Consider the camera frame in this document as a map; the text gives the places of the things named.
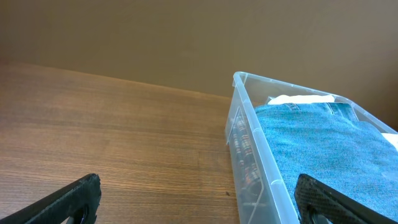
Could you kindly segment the plaid flannel shirt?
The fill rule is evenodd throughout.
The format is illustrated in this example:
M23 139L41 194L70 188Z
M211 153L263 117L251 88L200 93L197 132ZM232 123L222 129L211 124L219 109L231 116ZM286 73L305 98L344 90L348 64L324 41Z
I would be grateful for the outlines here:
M262 192L261 176L253 153L248 127L242 115L237 115L229 137L229 148L236 174L236 194L239 217L249 223Z

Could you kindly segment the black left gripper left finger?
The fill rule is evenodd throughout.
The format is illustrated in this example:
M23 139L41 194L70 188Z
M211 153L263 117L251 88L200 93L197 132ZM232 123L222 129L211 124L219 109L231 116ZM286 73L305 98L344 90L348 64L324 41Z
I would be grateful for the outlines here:
M100 177L87 174L39 201L1 219L1 224L94 224L101 200Z

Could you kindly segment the blue denim jeans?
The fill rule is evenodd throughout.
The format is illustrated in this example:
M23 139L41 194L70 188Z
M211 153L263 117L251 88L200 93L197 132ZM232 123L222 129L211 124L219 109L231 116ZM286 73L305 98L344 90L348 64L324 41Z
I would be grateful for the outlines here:
M287 191L307 174L397 220L397 149L347 103L255 109Z

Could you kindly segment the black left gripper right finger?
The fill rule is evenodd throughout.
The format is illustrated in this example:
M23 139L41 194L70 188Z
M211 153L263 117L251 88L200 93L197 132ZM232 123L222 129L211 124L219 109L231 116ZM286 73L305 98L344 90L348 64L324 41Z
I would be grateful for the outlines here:
M294 196L300 223L397 224L307 174L299 175Z

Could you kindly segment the cream cloth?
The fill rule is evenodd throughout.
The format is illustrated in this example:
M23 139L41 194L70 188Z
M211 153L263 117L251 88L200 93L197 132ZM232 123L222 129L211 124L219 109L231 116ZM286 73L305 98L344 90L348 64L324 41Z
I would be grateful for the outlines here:
M270 98L268 105L281 105L285 103L295 104L310 104L310 103L334 103L335 97L332 95L280 95L275 98ZM381 133L383 137L397 149L397 134Z

